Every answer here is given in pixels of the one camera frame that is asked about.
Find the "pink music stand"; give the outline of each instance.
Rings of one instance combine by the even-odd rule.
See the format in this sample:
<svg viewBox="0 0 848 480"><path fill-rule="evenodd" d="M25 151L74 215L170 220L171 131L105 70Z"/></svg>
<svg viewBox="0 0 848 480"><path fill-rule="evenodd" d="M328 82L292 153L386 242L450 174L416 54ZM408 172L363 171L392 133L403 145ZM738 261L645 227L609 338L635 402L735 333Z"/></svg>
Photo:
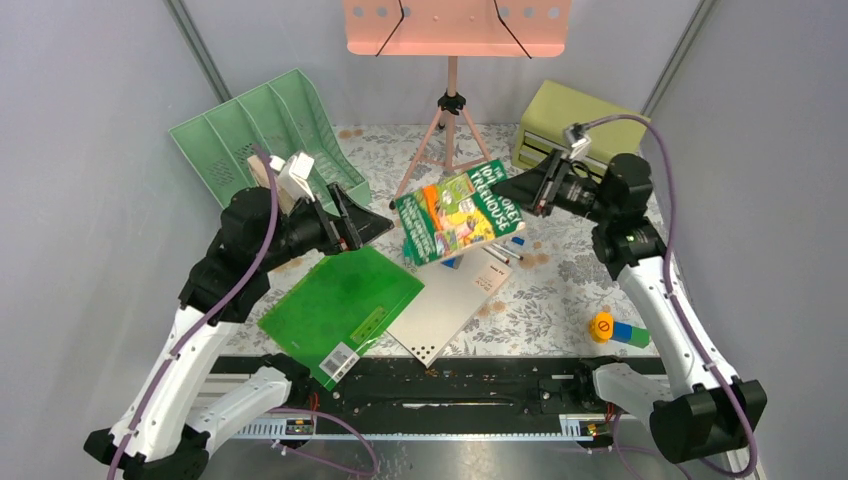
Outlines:
<svg viewBox="0 0 848 480"><path fill-rule="evenodd" d="M459 57L555 57L565 50L571 8L571 0L343 0L343 4L347 48L352 53L448 57L447 91L395 197L403 192L418 162L453 172L492 159L456 90ZM460 114L483 158L454 165ZM444 161L422 157L437 126L447 126Z"/></svg>

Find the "green folder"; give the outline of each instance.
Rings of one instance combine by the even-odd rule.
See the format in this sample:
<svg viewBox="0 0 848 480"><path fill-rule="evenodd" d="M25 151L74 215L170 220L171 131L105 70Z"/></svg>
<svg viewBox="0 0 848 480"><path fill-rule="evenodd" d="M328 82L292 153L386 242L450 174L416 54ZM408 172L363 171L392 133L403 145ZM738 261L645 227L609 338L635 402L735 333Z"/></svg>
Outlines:
<svg viewBox="0 0 848 480"><path fill-rule="evenodd" d="M373 247L325 257L259 328L332 390L424 288Z"/></svg>

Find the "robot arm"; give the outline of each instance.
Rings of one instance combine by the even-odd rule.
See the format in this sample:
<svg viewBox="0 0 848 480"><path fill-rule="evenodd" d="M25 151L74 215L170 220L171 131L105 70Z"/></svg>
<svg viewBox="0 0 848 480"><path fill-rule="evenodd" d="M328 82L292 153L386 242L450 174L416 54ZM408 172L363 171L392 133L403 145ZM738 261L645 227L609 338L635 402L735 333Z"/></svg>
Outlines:
<svg viewBox="0 0 848 480"><path fill-rule="evenodd" d="M391 220L357 205L336 184L328 186L338 215L324 211L311 197L280 213L274 237L259 270L221 311L188 340L175 357L175 343L224 298L256 258L271 215L271 193L247 188L233 196L221 213L221 229L206 256L191 269L179 295L180 308L168 341L144 386L124 416L111 428L92 432L85 451L109 465L121 439L131 434L118 466L128 480L200 477L209 456L247 423L287 401L304 400L308 370L287 357L268 357L266 366L236 390L202 411L190 407L215 360L254 304L270 288L267 272L311 250L325 255L356 250L393 228ZM170 361L169 368L160 366ZM149 396L142 420L131 432L131 419Z"/></svg>
<svg viewBox="0 0 848 480"><path fill-rule="evenodd" d="M554 150L537 167L492 186L533 215L546 217L553 207L580 215L592 230L595 255L636 306L651 332L669 379L664 386L634 372L612 357L585 361L576 378L579 400L587 406L614 403L639 419L660 452L672 463L742 448L747 439L739 418L716 378L731 385L752 428L765 408L766 395L756 380L743 382L707 336L688 300L676 293L683 312L711 358L702 358L684 331L663 280L666 246L645 217L653 192L648 163L633 154L616 155L601 181L582 164L590 139L582 125L565 132L571 152ZM673 277L675 292L683 290Z"/></svg>

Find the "white notebook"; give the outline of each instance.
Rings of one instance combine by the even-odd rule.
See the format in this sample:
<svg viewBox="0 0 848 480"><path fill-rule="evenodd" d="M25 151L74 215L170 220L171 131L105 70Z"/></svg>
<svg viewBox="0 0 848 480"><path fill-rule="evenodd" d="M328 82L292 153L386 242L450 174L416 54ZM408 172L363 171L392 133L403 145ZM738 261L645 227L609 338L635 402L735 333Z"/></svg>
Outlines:
<svg viewBox="0 0 848 480"><path fill-rule="evenodd" d="M483 249L469 250L457 269L440 262L412 272L424 289L387 331L429 367L465 323L512 275L512 268Z"/></svg>

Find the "floral tablecloth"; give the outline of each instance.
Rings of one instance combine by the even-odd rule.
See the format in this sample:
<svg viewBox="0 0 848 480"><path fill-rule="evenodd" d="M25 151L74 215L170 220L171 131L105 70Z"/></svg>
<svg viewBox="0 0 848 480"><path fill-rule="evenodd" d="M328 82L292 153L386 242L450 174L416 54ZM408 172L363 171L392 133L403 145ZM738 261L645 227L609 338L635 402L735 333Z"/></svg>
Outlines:
<svg viewBox="0 0 848 480"><path fill-rule="evenodd" d="M337 127L336 134L348 160L368 179L372 192L370 208L392 218L388 208L397 185L426 130L426 126ZM464 125L458 127L457 163L479 158L480 151ZM480 133L493 158L501 158L511 173L510 149L516 125L482 125ZM430 140L426 156L444 155L444 133ZM445 172L419 164L409 190L438 181ZM648 216L660 224L656 202ZM592 252L593 224L558 211L547 219L526 216L523 247L511 244L525 259L515 266L510 280L481 308L454 338L442 355L480 356L589 356L657 355L653 344L639 349L616 342L599 345L589 338L587 326L601 310L616 320L644 326L632 303ZM403 264L401 229L396 228L375 241L387 257ZM271 274L271 290L256 305L247 323L229 342L224 353L261 355L279 352L277 345L256 321L302 278L320 255L312 252ZM369 356L406 356L407 351L388 333L368 351Z"/></svg>

